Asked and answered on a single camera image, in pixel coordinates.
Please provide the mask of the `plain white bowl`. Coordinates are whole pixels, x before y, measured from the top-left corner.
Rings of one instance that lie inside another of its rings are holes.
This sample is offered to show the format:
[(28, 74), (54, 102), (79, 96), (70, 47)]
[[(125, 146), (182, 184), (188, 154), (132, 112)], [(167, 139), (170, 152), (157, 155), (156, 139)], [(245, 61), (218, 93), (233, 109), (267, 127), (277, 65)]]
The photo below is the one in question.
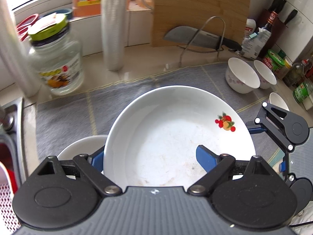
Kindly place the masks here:
[(91, 155), (102, 146), (105, 146), (108, 135), (94, 135), (70, 144), (58, 154), (58, 160), (71, 160), (78, 154)]

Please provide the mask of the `white bowl with floral print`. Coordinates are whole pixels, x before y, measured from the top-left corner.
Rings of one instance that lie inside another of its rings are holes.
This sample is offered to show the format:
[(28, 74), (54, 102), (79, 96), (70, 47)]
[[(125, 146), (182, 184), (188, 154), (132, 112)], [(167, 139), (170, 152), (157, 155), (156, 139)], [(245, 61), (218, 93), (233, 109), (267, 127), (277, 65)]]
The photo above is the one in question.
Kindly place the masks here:
[(235, 57), (228, 60), (225, 78), (229, 87), (240, 94), (247, 94), (261, 85), (253, 68), (245, 61)]

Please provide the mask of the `white plate with fruit print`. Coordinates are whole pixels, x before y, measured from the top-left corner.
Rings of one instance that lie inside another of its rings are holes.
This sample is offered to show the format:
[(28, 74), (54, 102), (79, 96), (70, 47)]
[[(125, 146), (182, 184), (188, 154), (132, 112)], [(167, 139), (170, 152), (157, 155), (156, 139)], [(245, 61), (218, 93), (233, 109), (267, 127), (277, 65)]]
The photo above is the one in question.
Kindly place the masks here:
[(256, 153), (246, 125), (222, 99), (194, 87), (161, 87), (136, 98), (115, 120), (104, 175), (122, 189), (188, 188), (205, 175), (196, 159), (199, 145), (238, 160)]

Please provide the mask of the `teal cloth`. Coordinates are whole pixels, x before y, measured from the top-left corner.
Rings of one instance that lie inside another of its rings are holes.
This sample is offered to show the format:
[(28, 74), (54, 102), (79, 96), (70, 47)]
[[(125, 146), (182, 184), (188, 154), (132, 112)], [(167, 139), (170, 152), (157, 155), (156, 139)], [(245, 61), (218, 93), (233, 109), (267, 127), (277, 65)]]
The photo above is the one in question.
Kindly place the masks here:
[(285, 153), (281, 149), (277, 149), (272, 157), (268, 160), (268, 164), (273, 168), (273, 170), (280, 174), (279, 165), (283, 161)]

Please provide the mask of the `small white bowl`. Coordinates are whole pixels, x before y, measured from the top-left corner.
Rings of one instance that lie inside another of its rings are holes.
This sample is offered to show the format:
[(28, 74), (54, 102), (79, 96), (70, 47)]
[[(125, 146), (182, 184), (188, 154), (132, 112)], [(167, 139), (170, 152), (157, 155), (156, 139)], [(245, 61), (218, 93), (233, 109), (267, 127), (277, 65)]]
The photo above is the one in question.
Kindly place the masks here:
[(272, 105), (275, 105), (277, 107), (280, 107), (284, 110), (289, 111), (289, 108), (286, 102), (283, 100), (283, 98), (279, 94), (275, 92), (270, 93), (268, 101)]

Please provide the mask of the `grey checked dish mat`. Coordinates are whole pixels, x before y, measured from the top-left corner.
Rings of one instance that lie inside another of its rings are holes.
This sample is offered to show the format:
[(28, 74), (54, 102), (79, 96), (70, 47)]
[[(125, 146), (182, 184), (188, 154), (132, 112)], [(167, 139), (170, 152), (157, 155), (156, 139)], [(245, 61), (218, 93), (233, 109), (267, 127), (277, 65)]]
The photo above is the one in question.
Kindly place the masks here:
[(253, 120), (275, 87), (239, 94), (226, 80), (227, 63), (185, 67), (155, 76), (61, 97), (37, 106), (38, 159), (58, 155), (70, 144), (92, 135), (107, 135), (122, 110), (158, 87), (187, 85), (210, 92), (230, 105), (244, 122)]

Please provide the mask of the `green lidded sauce tub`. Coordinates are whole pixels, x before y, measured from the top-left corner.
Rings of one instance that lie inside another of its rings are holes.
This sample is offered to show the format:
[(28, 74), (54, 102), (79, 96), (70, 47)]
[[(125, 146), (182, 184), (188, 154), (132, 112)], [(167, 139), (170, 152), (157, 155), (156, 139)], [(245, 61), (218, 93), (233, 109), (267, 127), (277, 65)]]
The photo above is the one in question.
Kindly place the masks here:
[(284, 60), (273, 50), (269, 49), (262, 62), (272, 71), (278, 71), (285, 66)]

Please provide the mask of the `white paper seasoning bag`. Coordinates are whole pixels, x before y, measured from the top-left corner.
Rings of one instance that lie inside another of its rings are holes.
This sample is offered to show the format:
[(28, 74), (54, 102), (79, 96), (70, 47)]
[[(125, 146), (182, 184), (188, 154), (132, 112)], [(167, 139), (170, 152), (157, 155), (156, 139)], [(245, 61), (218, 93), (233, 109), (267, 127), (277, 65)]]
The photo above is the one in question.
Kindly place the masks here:
[(248, 38), (244, 38), (240, 55), (250, 59), (257, 58), (271, 34), (270, 31), (264, 28), (258, 28), (258, 32), (254, 32)]

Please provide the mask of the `stainless steel sink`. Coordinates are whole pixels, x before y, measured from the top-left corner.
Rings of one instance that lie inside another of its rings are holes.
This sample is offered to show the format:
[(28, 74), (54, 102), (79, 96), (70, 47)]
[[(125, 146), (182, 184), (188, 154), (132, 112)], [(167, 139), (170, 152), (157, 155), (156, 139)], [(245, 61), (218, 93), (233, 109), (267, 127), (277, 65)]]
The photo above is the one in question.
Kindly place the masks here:
[(15, 181), (20, 187), (28, 177), (23, 140), (23, 104), (19, 97), (1, 106), (1, 152), (8, 151), (9, 167), (13, 169)]

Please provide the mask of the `red white colander basket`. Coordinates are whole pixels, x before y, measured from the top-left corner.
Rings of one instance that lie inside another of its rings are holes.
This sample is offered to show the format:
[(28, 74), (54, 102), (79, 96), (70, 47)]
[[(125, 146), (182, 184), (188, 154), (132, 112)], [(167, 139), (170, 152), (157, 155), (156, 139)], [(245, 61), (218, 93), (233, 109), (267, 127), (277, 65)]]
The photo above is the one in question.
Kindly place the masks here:
[(18, 186), (13, 169), (13, 160), (9, 148), (1, 143), (1, 234), (13, 234), (19, 227), (12, 201)]

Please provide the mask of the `white salt bag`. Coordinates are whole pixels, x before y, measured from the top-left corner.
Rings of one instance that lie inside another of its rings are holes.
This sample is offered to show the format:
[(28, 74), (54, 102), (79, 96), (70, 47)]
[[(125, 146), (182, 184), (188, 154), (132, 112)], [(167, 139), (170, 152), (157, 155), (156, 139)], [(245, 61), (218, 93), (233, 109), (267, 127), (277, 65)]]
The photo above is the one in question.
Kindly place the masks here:
[(245, 38), (248, 38), (252, 33), (254, 33), (256, 28), (256, 22), (254, 19), (247, 19), (245, 26)]

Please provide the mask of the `glass jar with green lid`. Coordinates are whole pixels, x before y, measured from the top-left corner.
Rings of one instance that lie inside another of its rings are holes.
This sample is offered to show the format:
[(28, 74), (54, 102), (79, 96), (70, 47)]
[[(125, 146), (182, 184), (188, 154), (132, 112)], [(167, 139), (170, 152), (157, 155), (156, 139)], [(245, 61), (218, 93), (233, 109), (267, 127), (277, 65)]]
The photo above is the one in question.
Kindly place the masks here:
[(84, 80), (82, 45), (67, 16), (44, 16), (29, 28), (28, 35), (29, 65), (50, 92), (64, 96), (78, 89)]

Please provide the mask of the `dark soy sauce bottle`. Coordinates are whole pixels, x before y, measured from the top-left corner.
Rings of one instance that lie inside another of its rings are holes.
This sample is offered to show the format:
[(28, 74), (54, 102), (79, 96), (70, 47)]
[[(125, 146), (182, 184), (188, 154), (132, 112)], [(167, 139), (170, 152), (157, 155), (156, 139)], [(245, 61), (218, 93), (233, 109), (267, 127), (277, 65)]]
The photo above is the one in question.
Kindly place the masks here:
[(264, 57), (274, 41), (279, 37), (279, 19), (275, 11), (263, 10), (257, 19), (257, 31), (260, 31), (260, 49), (258, 56)]

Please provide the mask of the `bamboo cutting board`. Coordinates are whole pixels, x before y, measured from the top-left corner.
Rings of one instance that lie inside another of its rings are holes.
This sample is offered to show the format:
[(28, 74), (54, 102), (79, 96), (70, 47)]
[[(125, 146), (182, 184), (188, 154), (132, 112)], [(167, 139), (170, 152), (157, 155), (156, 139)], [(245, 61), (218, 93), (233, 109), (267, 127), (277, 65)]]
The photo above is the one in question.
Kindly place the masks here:
[(163, 37), (181, 25), (241, 43), (249, 6), (250, 0), (153, 0), (151, 45), (173, 46), (174, 42)]

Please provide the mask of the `clear plastic wrap roll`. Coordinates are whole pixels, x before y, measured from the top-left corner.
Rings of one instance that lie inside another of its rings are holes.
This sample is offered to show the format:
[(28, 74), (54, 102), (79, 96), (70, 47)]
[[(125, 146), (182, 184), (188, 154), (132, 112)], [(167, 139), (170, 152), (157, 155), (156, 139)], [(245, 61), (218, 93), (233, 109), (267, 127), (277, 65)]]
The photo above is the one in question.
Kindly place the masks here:
[(101, 0), (103, 60), (110, 71), (124, 66), (126, 9), (127, 0)]

